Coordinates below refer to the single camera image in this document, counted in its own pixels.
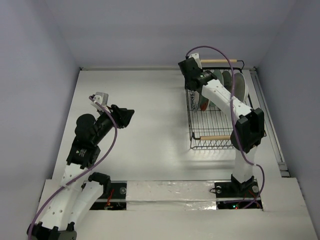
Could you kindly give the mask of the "red and teal plate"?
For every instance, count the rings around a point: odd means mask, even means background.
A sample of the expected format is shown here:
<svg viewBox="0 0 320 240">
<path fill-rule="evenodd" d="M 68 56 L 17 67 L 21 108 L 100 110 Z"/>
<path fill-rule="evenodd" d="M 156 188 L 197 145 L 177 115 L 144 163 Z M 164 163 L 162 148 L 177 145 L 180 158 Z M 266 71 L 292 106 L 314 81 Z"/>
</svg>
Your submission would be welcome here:
<svg viewBox="0 0 320 240">
<path fill-rule="evenodd" d="M 201 96 L 200 100 L 199 100 L 199 108 L 202 112 L 204 112 L 209 104 L 209 100 L 203 96 Z"/>
</svg>

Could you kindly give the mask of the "blue floral white plate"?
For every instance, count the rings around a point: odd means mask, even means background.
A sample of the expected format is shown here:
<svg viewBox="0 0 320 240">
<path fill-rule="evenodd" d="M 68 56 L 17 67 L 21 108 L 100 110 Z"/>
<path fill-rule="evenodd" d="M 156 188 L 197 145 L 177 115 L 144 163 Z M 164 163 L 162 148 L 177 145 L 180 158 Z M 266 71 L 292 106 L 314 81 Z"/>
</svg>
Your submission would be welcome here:
<svg viewBox="0 0 320 240">
<path fill-rule="evenodd" d="M 190 91 L 190 108 L 193 112 L 199 109 L 200 94 L 197 91 Z"/>
</svg>

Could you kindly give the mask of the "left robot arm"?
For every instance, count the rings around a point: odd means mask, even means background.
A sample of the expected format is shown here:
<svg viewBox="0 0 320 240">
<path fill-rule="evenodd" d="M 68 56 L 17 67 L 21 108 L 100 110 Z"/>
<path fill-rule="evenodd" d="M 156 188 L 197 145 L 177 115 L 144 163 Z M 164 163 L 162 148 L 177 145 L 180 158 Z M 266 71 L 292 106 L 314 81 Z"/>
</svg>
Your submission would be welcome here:
<svg viewBox="0 0 320 240">
<path fill-rule="evenodd" d="M 94 172 L 101 163 L 99 143 L 106 134 L 127 127 L 135 111 L 93 103 L 99 112 L 78 117 L 75 138 L 59 188 L 46 200 L 27 229 L 29 240 L 75 240 L 77 228 L 98 198 L 112 195 L 111 178 Z"/>
</svg>

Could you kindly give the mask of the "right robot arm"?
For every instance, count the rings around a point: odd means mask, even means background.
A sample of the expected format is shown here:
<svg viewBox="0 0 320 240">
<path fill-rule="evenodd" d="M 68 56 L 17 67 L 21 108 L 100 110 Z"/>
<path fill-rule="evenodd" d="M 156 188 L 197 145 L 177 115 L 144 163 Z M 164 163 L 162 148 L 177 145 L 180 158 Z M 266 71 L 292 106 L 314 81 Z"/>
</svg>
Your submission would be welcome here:
<svg viewBox="0 0 320 240">
<path fill-rule="evenodd" d="M 242 198 L 255 185 L 253 167 L 257 147 L 265 136 L 265 114 L 238 99 L 210 70 L 203 70 L 196 55 L 178 63 L 186 90 L 213 102 L 232 123 L 229 137 L 235 148 L 235 164 L 230 181 L 218 182 L 214 190 L 219 198 Z"/>
</svg>

